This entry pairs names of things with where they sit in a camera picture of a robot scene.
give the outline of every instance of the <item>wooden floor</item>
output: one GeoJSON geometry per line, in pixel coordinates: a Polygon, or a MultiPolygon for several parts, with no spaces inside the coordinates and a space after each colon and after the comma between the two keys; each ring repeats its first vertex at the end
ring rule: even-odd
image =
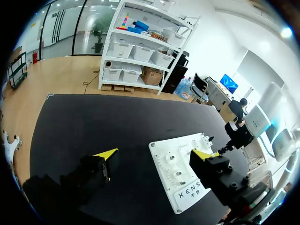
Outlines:
{"type": "MultiPolygon", "coordinates": [[[[90,82],[99,70],[101,57],[72,56],[40,61],[28,67],[28,77],[19,88],[5,90],[2,105],[2,129],[13,141],[14,134],[20,136],[23,145],[15,153],[16,174],[21,184],[30,177],[30,146],[38,115],[48,93],[83,94],[83,82],[90,82]]],[[[86,94],[122,95],[142,98],[184,101],[180,97],[157,90],[135,88],[134,93],[98,90],[98,77],[87,87],[86,94]]]]}

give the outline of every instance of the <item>blue screen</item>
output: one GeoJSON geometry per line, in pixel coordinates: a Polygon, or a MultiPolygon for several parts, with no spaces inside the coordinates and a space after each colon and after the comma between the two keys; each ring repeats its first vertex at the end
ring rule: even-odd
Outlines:
{"type": "Polygon", "coordinates": [[[234,82],[227,74],[225,74],[222,79],[220,80],[221,84],[223,84],[230,93],[234,93],[235,90],[238,88],[236,82],[234,82]]]}

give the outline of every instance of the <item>water bottle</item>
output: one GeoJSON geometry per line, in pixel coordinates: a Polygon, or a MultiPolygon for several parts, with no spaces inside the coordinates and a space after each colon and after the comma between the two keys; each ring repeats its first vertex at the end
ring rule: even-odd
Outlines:
{"type": "Polygon", "coordinates": [[[175,89],[174,93],[176,95],[179,95],[184,88],[185,84],[187,83],[187,80],[185,79],[185,76],[181,79],[180,83],[178,84],[177,88],[175,89]]]}
{"type": "Polygon", "coordinates": [[[191,96],[192,92],[191,92],[191,77],[188,78],[188,82],[186,83],[185,87],[183,88],[180,97],[184,100],[188,100],[189,97],[191,96]]]}

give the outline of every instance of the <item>fire extinguisher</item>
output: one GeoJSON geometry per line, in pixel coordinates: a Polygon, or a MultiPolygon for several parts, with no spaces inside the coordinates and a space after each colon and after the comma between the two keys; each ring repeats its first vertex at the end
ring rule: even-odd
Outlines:
{"type": "Polygon", "coordinates": [[[33,64],[38,62],[38,53],[37,52],[32,53],[32,62],[33,62],[33,64]]]}

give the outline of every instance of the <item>person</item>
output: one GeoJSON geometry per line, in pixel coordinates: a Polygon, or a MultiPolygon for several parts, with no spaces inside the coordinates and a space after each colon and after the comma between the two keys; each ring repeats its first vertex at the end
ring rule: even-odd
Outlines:
{"type": "Polygon", "coordinates": [[[245,121],[243,120],[243,108],[246,107],[248,104],[247,99],[242,98],[240,102],[232,100],[231,103],[228,105],[231,111],[236,115],[238,118],[237,124],[241,127],[245,124],[245,121]]]}

